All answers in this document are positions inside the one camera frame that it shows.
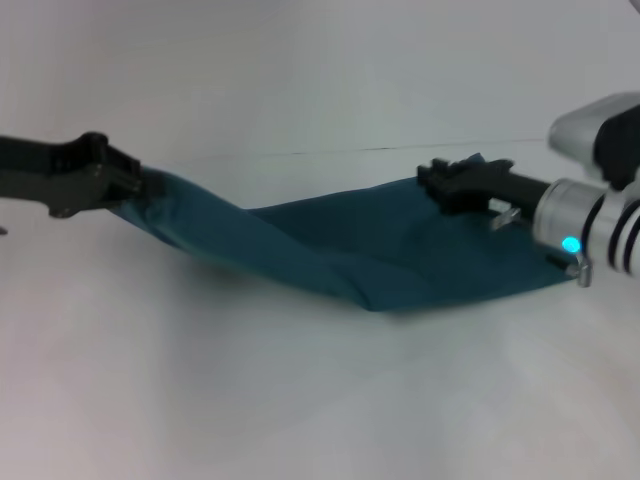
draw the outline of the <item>white backdrop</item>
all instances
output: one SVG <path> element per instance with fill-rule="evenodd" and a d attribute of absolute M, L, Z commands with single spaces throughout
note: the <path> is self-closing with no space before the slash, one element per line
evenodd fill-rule
<path fill-rule="evenodd" d="M 243 206 L 477 151 L 575 178 L 547 128 L 637 89 L 638 45 L 623 0 L 6 0 L 0 129 L 102 130 Z M 106 212 L 3 201 L 0 224 L 2 478 L 640 475 L 640 300 L 615 274 L 375 315 Z"/>

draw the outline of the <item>teal cloth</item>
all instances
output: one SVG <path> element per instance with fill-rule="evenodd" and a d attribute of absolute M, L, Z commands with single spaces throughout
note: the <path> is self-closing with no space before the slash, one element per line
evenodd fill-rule
<path fill-rule="evenodd" d="M 115 213 L 203 261 L 367 310 L 477 302 L 566 280 L 530 232 L 492 232 L 482 214 L 444 216 L 415 178 L 244 210 L 161 174 L 163 198 Z"/>

